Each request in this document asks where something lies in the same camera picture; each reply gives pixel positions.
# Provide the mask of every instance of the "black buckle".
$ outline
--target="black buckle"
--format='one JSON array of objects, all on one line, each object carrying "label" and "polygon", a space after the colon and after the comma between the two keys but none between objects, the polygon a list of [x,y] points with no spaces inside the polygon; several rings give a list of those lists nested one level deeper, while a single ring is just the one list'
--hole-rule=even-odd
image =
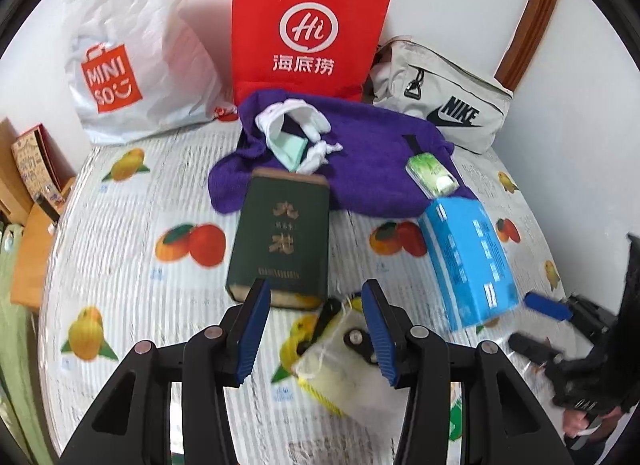
[{"label": "black buckle", "polygon": [[418,73],[415,76],[415,79],[407,84],[406,89],[404,90],[404,96],[408,98],[412,98],[414,100],[420,100],[422,98],[422,81],[424,80],[424,69],[413,66],[409,64],[412,68],[416,69]]}]

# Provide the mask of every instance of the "red paper bag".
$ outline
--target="red paper bag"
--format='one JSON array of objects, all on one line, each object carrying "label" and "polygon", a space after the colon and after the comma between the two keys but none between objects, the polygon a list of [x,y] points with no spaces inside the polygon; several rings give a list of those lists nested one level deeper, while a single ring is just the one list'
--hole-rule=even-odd
[{"label": "red paper bag", "polygon": [[389,0],[233,0],[236,104],[258,89],[359,100]]}]

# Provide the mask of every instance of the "mint green cloth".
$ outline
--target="mint green cloth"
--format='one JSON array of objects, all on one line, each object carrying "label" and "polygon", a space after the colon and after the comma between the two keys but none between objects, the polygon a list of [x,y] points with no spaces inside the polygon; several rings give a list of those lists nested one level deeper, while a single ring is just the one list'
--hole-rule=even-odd
[{"label": "mint green cloth", "polygon": [[[31,452],[31,461],[37,465],[52,465],[31,388],[31,384],[37,382],[32,382],[27,346],[27,337],[32,329],[31,312],[23,306],[11,304],[9,300],[22,230],[20,225],[9,225],[0,242],[0,368],[15,416]],[[10,235],[14,236],[14,243],[6,251],[5,241]]]},{"label": "mint green cloth", "polygon": [[275,138],[267,139],[267,146],[271,149],[273,156],[283,164],[289,172],[295,172],[302,160],[305,152],[306,138],[300,138],[295,134],[281,131]]}]

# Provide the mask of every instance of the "metal screw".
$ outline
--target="metal screw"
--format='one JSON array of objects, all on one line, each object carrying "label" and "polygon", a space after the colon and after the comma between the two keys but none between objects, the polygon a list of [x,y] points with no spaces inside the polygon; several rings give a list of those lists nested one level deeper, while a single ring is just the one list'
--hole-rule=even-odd
[{"label": "metal screw", "polygon": [[224,332],[222,331],[222,328],[220,326],[209,326],[206,330],[204,330],[204,336],[207,337],[207,339],[217,339],[219,337],[222,337],[222,334]]},{"label": "metal screw", "polygon": [[409,333],[411,333],[411,335],[417,339],[424,339],[429,336],[429,330],[420,325],[412,326],[412,328],[409,330]]},{"label": "metal screw", "polygon": [[355,346],[362,344],[362,333],[359,330],[351,330],[349,332],[349,340]]},{"label": "metal screw", "polygon": [[148,340],[140,340],[140,342],[133,346],[133,349],[138,355],[144,355],[151,350],[151,342]]},{"label": "metal screw", "polygon": [[495,355],[495,353],[498,352],[498,344],[496,344],[495,342],[491,342],[491,340],[485,340],[482,344],[480,344],[480,349],[485,353]]}]

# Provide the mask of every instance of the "colorful box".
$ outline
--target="colorful box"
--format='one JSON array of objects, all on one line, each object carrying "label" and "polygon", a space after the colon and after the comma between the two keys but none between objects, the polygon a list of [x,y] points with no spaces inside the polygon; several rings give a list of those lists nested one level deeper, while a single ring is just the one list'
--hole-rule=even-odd
[{"label": "colorful box", "polygon": [[518,304],[509,263],[479,201],[436,199],[418,225],[452,331],[484,323]]}]

